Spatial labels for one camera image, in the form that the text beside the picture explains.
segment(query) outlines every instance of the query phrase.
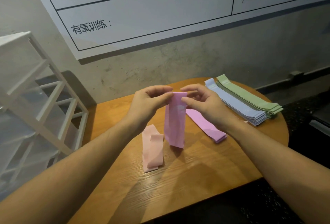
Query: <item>pink resistance band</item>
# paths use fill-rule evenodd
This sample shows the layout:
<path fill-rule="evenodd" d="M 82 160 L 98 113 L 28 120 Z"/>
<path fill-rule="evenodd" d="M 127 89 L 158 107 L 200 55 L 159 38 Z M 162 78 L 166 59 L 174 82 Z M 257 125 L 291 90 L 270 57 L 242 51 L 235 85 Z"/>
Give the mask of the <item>pink resistance band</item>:
<path fill-rule="evenodd" d="M 171 146 L 184 148 L 185 111 L 187 105 L 181 101 L 187 93 L 174 92 L 165 109 L 164 135 Z"/>

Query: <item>wooden table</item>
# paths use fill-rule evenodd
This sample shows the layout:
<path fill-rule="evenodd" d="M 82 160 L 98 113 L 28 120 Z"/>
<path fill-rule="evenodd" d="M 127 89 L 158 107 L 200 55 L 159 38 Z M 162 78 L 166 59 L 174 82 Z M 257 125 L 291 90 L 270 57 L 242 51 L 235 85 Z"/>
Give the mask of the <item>wooden table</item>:
<path fill-rule="evenodd" d="M 189 79 L 171 86 L 179 91 L 188 84 L 204 84 L 207 79 Z M 269 101 L 256 90 L 234 83 Z M 132 98 L 129 95 L 98 104 L 89 118 L 84 142 L 122 119 Z M 163 133 L 164 114 L 165 108 L 159 109 L 149 122 L 160 133 Z M 262 123 L 258 130 L 283 145 L 288 144 L 289 133 L 282 114 Z M 215 144 L 188 116 L 184 150 L 170 147 L 164 141 L 163 153 L 164 165 L 144 174 L 142 137 L 134 138 L 69 223 L 141 223 L 262 177 L 231 137 Z"/>

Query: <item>gray wall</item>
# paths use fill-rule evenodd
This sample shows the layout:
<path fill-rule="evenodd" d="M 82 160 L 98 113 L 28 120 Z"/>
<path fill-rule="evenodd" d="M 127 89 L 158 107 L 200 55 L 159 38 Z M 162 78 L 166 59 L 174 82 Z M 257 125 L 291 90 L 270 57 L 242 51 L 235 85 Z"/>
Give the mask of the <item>gray wall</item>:
<path fill-rule="evenodd" d="M 40 0 L 0 0 L 0 36 L 32 31 L 61 71 L 71 71 L 97 103 L 154 84 L 218 76 L 259 87 L 293 70 L 330 65 L 330 5 L 187 38 L 82 65 Z"/>

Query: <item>round wooden table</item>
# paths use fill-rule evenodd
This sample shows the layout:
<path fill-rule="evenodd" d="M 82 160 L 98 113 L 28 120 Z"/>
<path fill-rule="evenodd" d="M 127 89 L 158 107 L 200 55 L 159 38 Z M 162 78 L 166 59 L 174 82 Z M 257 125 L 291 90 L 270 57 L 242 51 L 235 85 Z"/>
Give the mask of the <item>round wooden table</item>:
<path fill-rule="evenodd" d="M 170 86 L 179 91 L 188 84 L 204 84 L 208 79 L 188 79 Z M 269 101 L 256 90 L 233 83 Z M 98 104 L 91 111 L 84 143 L 120 121 L 127 113 L 132 98 L 133 95 L 129 95 Z M 164 114 L 165 108 L 159 109 L 149 122 L 160 133 L 163 133 Z M 288 145 L 289 133 L 281 113 L 257 128 Z M 142 137 L 134 138 L 69 223 L 142 223 L 262 177 L 230 136 L 215 144 L 188 116 L 184 150 L 170 147 L 164 141 L 163 156 L 163 166 L 144 174 Z"/>

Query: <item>stack of resistance bands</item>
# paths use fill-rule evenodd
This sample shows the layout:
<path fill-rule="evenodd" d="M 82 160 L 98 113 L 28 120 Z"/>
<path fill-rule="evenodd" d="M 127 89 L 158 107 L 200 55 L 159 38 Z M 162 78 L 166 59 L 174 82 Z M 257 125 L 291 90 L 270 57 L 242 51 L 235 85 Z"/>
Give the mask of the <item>stack of resistance bands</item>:
<path fill-rule="evenodd" d="M 243 102 L 232 96 L 231 94 L 225 92 L 221 88 L 217 86 L 214 82 L 213 78 L 205 81 L 205 86 L 216 92 L 222 101 L 248 122 L 250 122 L 254 126 L 258 126 L 262 122 L 266 120 L 266 114 L 263 111 L 258 111 L 250 108 L 249 106 L 245 105 Z"/>
<path fill-rule="evenodd" d="M 277 113 L 283 110 L 282 106 L 278 105 L 277 103 L 266 102 L 258 96 L 255 96 L 245 89 L 231 83 L 224 74 L 219 76 L 217 79 L 217 86 L 219 88 L 236 97 L 238 100 L 245 103 L 249 107 L 255 110 L 264 111 L 268 119 L 274 118 Z"/>

